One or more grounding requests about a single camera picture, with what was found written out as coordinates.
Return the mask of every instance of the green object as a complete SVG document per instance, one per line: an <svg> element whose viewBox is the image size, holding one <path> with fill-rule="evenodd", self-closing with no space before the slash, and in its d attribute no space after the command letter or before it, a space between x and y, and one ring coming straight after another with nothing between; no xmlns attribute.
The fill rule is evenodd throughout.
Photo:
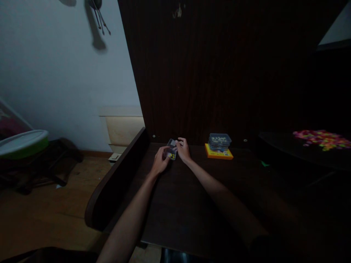
<svg viewBox="0 0 351 263"><path fill-rule="evenodd" d="M264 167L271 166L270 164L266 164L264 161L261 161L261 164L262 164Z"/></svg>
<svg viewBox="0 0 351 263"><path fill-rule="evenodd" d="M12 153L2 155L0 156L0 158L11 159L11 160L22 159L44 150L48 145L49 145L49 141L48 141L48 137L46 136L45 138L43 138L42 140L38 141L37 143L31 146L28 146L24 149L21 149Z"/></svg>

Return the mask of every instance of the yellow box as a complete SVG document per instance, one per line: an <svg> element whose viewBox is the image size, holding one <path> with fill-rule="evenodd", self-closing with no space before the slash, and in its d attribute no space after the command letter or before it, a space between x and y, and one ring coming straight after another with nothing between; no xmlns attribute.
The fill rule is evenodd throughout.
<svg viewBox="0 0 351 263"><path fill-rule="evenodd" d="M225 160L232 160L233 155L228 150L221 152L221 151L212 151L208 144L205 144L207 158L214 158L214 159L225 159Z"/></svg>

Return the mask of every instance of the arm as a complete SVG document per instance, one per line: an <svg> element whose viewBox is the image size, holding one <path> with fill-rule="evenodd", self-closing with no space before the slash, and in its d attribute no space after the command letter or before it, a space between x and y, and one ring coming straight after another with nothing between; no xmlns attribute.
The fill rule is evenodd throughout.
<svg viewBox="0 0 351 263"><path fill-rule="evenodd" d="M141 226L156 179L169 162L168 157L162 160L166 148L169 147L161 147L156 153L150 173L114 226L97 263L128 262L139 240Z"/></svg>
<svg viewBox="0 0 351 263"><path fill-rule="evenodd" d="M176 141L178 155L193 171L220 212L239 233L245 245L249 248L257 236L268 235L268 232L263 228L257 218L227 187L209 175L191 159L186 139L178 139L180 140Z"/></svg>

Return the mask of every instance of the baseboard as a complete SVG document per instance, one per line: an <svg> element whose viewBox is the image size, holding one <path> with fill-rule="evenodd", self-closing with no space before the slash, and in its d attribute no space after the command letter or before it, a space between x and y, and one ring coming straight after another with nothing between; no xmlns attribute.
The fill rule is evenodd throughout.
<svg viewBox="0 0 351 263"><path fill-rule="evenodd" d="M80 151L84 156L89 157L99 157L99 158L110 158L113 152L97 152L97 151L88 151L88 150L81 150Z"/></svg>

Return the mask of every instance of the hanging utensils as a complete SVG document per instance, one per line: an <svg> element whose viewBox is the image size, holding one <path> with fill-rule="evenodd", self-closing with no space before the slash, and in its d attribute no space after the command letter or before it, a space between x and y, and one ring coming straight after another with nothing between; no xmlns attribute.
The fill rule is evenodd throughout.
<svg viewBox="0 0 351 263"><path fill-rule="evenodd" d="M105 27L107 29L107 31L109 32L109 34L111 35L111 31L108 29L108 27L107 27L107 25L102 17L101 11L100 11L100 8L102 5L102 0L90 0L89 4L94 9L96 21L98 22L99 29L102 30L102 34L105 35L105 32L103 30L103 27Z"/></svg>

